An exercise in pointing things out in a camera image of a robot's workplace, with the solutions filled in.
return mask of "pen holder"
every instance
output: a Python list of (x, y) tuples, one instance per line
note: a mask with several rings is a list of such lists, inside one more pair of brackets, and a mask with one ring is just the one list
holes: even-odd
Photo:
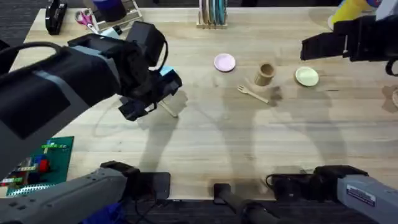
[(270, 63), (263, 63), (260, 65), (256, 76), (254, 77), (254, 83), (259, 86), (268, 85), (275, 75), (275, 68)]

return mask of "black cable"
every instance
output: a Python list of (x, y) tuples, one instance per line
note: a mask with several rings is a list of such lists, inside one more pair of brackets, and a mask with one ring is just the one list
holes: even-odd
[(138, 210), (138, 202), (137, 200), (135, 201), (135, 205), (134, 205), (134, 209), (137, 213), (137, 215), (139, 216), (138, 220), (135, 222), (135, 224), (139, 224), (142, 220), (144, 220), (145, 222), (149, 223), (149, 224), (156, 224), (154, 222), (152, 222), (151, 220), (149, 220), (146, 215), (156, 206), (157, 201), (154, 201), (154, 204), (151, 205), (143, 214), (141, 214)]
[(394, 63), (398, 60), (398, 58), (393, 58), (390, 61), (387, 62), (386, 64), (386, 73), (388, 75), (394, 76), (394, 77), (398, 77), (398, 73), (394, 73), (392, 71), (392, 66), (394, 65)]
[(241, 211), (238, 213), (238, 214), (240, 214), (242, 223), (253, 223), (249, 218), (249, 213), (253, 210), (261, 210), (263, 212), (262, 217), (264, 218), (264, 223), (271, 223), (270, 222), (272, 220), (271, 217), (274, 217), (275, 219), (277, 219), (277, 217), (273, 213), (268, 211), (265, 208), (265, 206), (263, 206), (261, 203), (252, 201), (252, 202), (246, 203), (241, 208)]
[(59, 53), (61, 51), (61, 46), (51, 43), (51, 42), (29, 42), (29, 43), (24, 43), (24, 44), (14, 46), (14, 47), (8, 47), (8, 48), (0, 51), (0, 55), (6, 54), (9, 52), (16, 52), (18, 50), (27, 49), (27, 48), (31, 48), (31, 47), (51, 47), (56, 51), (56, 53)]
[[(55, 54), (53, 54), (53, 55), (51, 55), (51, 56), (47, 57), (46, 59), (43, 59), (43, 60), (41, 60), (39, 62), (36, 62), (36, 63), (34, 63), (32, 65), (28, 65), (28, 66), (22, 67), (22, 68), (18, 69), (19, 72), (21, 72), (22, 70), (30, 70), (30, 69), (32, 69), (34, 67), (41, 66), (47, 60), (51, 60), (51, 59), (55, 58), (56, 56), (58, 56), (58, 54), (61, 52), (61, 49), (62, 49), (61, 46), (59, 46), (57, 44), (54, 44), (54, 43), (51, 43), (51, 42), (29, 42), (29, 43), (24, 43), (24, 44), (15, 46), (15, 47), (8, 47), (8, 48), (0, 51), (0, 55), (11, 53), (11, 52), (18, 52), (18, 51), (20, 51), (22, 49), (28, 49), (28, 48), (31, 48), (31, 47), (50, 47), (50, 48), (53, 48), (55, 50)], [(0, 78), (3, 79), (3, 78), (7, 78), (8, 76), (9, 75), (1, 75)]]
[[(163, 61), (160, 64), (160, 67), (155, 71), (155, 72), (159, 72), (159, 73), (162, 71), (162, 68), (163, 68), (164, 64), (166, 63), (167, 57), (169, 57), (169, 44), (167, 43), (166, 38), (164, 38), (164, 44), (166, 45), (166, 50), (164, 53)], [(153, 86), (152, 87), (152, 101), (153, 101), (154, 109), (148, 111), (148, 113), (157, 109), (157, 102), (155, 100), (155, 92), (156, 92), (156, 89), (155, 89), (155, 86)]]
[(137, 199), (136, 198), (134, 199), (134, 201), (135, 201), (134, 209), (135, 209), (135, 211), (136, 211), (136, 213), (137, 213), (137, 215), (139, 217), (138, 220), (135, 222), (135, 224), (139, 224), (141, 222), (141, 220), (144, 220), (145, 222), (147, 222), (149, 224), (156, 224), (156, 223), (152, 222), (151, 220), (149, 220), (148, 218), (146, 218), (146, 215), (157, 205), (156, 192), (155, 192), (155, 190), (152, 187), (150, 187), (150, 190), (151, 190), (151, 194), (152, 194), (152, 196), (154, 198), (154, 203), (143, 214), (141, 214), (139, 212), (139, 210), (138, 210), (138, 201), (137, 201)]
[(268, 175), (268, 176), (266, 177), (266, 185), (267, 185), (267, 187), (268, 187), (269, 189), (271, 189), (271, 190), (274, 189), (274, 186), (273, 186), (272, 184), (269, 184), (269, 183), (268, 183), (268, 178), (273, 177), (273, 176), (274, 176), (274, 174), (270, 174), (270, 175)]

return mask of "small pink plate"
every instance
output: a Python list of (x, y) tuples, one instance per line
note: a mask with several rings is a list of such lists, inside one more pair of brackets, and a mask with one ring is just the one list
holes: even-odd
[(219, 54), (214, 59), (214, 66), (221, 72), (229, 72), (236, 65), (235, 58), (230, 54)]

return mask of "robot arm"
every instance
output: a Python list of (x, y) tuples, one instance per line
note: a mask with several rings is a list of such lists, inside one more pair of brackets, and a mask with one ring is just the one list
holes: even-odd
[(127, 98), (120, 110), (134, 121), (147, 114), (149, 105), (182, 86), (175, 73), (162, 76), (160, 69), (149, 70), (159, 59), (164, 36), (143, 22), (134, 23), (132, 33), (141, 36), (123, 41), (88, 34), (69, 41), (69, 47), (38, 42), (0, 52), (40, 46), (56, 51), (46, 60), (0, 76), (0, 177), (100, 101), (114, 94)]
[(387, 16), (398, 14), (398, 1), (397, 0), (383, 0), (376, 11), (376, 20), (386, 18)]
[(398, 218), (398, 191), (351, 166), (321, 166), (313, 174), (272, 174), (268, 177), (272, 177), (267, 184), (277, 200), (331, 200), (380, 224), (395, 223)]
[(376, 20), (376, 16), (363, 16), (353, 21), (337, 22), (333, 32), (322, 33), (302, 41), (302, 60), (326, 58), (342, 55), (352, 62), (388, 61), (386, 73), (398, 60), (398, 42), (396, 41), (398, 15)]
[[(130, 41), (88, 34), (69, 41), (69, 47), (35, 42), (0, 52), (55, 49), (43, 61), (0, 75), (0, 177), (100, 101), (114, 94), (124, 97), (119, 110), (134, 121), (182, 86), (176, 73), (160, 74), (165, 60), (159, 69), (149, 70), (157, 64), (164, 36), (143, 22), (135, 22), (131, 30)], [(130, 197), (139, 174), (138, 169), (109, 162), (89, 175), (28, 197), (1, 199), (0, 223), (78, 223)]]

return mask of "wooden tabletop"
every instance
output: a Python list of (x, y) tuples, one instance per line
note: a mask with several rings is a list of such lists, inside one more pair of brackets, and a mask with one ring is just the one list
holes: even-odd
[[(40, 10), (25, 41), (65, 45), (89, 33), (74, 21), (75, 10), (68, 9), (58, 36), (47, 34)], [(333, 8), (231, 8), (226, 30), (197, 29), (197, 12), (142, 10), (145, 21), (166, 36), (167, 65), (183, 80), (167, 100), (179, 119), (159, 108), (130, 122), (118, 111), (117, 96), (104, 100), (57, 134), (76, 137), (68, 179), (116, 160), (170, 172), (171, 198), (210, 198), (216, 182), (231, 183), (245, 197), (269, 198), (261, 182), (267, 174), (349, 164), (398, 188), (398, 108), (390, 100), (398, 78), (384, 73), (384, 63), (300, 60), (301, 41), (328, 32)], [(14, 68), (49, 52), (25, 50)], [(229, 73), (213, 66), (224, 52), (237, 62)], [(256, 88), (251, 83), (262, 62), (274, 63), (276, 76), (268, 87)], [(316, 87), (294, 81), (303, 65), (320, 74)], [(271, 105), (240, 93), (240, 84), (271, 99)]]

